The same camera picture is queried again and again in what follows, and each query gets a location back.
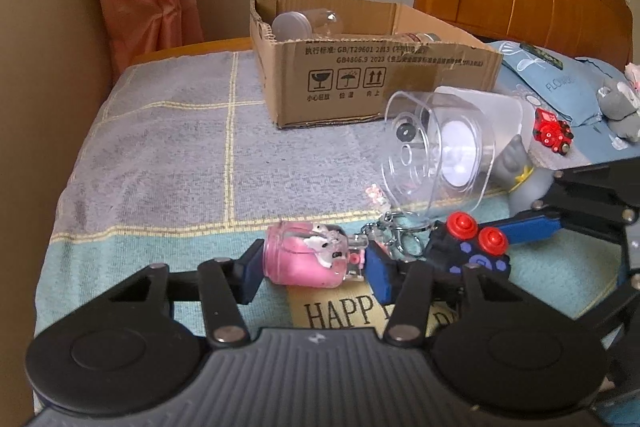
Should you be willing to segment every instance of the cardboard box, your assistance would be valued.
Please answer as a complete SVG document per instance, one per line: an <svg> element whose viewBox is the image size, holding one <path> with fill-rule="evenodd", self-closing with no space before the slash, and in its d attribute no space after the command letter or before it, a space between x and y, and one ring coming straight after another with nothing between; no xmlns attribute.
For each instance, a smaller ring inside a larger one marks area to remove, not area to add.
<svg viewBox="0 0 640 427"><path fill-rule="evenodd" d="M327 8L343 38L277 42L276 15ZM278 127L379 118L399 89L491 90L502 55L464 30L403 4L365 0L251 0L251 38ZM440 42L416 41L416 33Z"/></svg>

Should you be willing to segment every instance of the pink bottle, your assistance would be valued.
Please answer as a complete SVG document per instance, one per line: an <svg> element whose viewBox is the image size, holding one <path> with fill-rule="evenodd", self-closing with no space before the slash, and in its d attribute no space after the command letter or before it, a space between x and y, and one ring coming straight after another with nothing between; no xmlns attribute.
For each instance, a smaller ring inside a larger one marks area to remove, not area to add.
<svg viewBox="0 0 640 427"><path fill-rule="evenodd" d="M281 221L267 229L262 267L275 284L335 288L366 246L366 238L348 237L340 227Z"/></svg>

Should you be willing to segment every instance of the wine glass icon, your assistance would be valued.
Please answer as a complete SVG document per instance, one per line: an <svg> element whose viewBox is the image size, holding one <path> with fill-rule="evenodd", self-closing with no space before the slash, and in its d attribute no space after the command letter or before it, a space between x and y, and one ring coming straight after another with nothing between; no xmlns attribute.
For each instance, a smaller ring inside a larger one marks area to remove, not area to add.
<svg viewBox="0 0 640 427"><path fill-rule="evenodd" d="M331 76L331 71L323 71L321 73L311 73L311 78L314 79L318 85L314 89L322 89L322 83Z"/></svg>

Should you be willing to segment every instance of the red button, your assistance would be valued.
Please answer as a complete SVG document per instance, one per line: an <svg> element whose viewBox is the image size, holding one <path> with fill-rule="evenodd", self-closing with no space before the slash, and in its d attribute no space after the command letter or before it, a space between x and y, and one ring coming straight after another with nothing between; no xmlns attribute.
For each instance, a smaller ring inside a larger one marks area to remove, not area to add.
<svg viewBox="0 0 640 427"><path fill-rule="evenodd" d="M478 244L483 251L496 257L501 256L509 248L507 236L502 233L502 230L494 227L484 227L480 230Z"/></svg>
<svg viewBox="0 0 640 427"><path fill-rule="evenodd" d="M476 237L478 223L466 212L454 212L447 217L447 230L456 239L468 241Z"/></svg>

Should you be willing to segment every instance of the red toy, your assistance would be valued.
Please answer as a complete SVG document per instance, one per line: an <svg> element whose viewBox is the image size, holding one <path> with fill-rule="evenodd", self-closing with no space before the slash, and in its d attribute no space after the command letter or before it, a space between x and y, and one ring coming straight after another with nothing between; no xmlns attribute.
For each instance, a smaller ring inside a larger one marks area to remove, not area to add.
<svg viewBox="0 0 640 427"><path fill-rule="evenodd" d="M556 115L544 109L536 109L536 123L533 126L533 138L553 152L564 156L569 152L574 134L569 124L558 120Z"/></svg>

